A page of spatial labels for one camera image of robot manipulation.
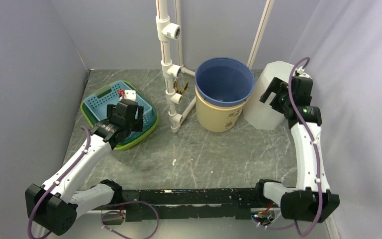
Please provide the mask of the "blue and cream bucket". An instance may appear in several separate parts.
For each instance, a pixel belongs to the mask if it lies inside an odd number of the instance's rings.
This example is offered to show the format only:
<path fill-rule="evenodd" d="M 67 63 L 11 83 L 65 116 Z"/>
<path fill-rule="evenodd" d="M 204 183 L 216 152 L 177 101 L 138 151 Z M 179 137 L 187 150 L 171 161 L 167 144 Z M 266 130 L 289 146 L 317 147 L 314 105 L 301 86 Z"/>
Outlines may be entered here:
<path fill-rule="evenodd" d="M 211 132 L 225 132 L 234 127 L 254 91 L 252 70 L 239 60 L 216 57 L 201 63 L 194 79 L 200 125 Z"/>

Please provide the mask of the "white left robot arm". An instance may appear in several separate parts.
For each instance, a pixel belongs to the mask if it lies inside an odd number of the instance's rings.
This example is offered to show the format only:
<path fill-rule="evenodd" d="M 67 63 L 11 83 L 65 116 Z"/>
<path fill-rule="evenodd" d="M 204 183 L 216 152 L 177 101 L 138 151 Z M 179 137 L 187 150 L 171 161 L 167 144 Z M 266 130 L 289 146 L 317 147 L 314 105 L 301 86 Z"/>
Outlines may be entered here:
<path fill-rule="evenodd" d="M 86 140 L 69 161 L 41 185 L 31 184 L 25 191 L 28 215 L 27 234 L 33 239 L 32 226 L 38 224 L 58 236 L 66 233 L 75 220 L 96 207 L 122 205 L 122 187 L 112 180 L 76 194 L 79 184 L 106 155 L 130 136 L 143 129 L 144 108 L 133 100 L 121 99 L 107 106 L 107 117 L 91 130 L 83 127 Z"/>

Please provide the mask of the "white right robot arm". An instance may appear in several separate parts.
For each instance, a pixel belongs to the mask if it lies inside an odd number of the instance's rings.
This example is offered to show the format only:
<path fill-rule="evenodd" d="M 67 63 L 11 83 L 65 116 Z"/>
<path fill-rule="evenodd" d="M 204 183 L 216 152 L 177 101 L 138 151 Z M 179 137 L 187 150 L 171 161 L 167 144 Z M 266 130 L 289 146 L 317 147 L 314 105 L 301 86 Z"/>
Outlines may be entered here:
<path fill-rule="evenodd" d="M 261 95 L 260 102 L 284 115 L 288 121 L 296 151 L 297 182 L 287 188 L 281 182 L 261 179 L 256 184 L 254 200 L 261 207 L 274 203 L 285 219 L 313 223 L 324 222 L 340 204 L 331 193 L 321 154 L 322 117 L 319 107 L 311 106 L 313 80 L 293 76 L 290 83 L 274 77 Z"/>

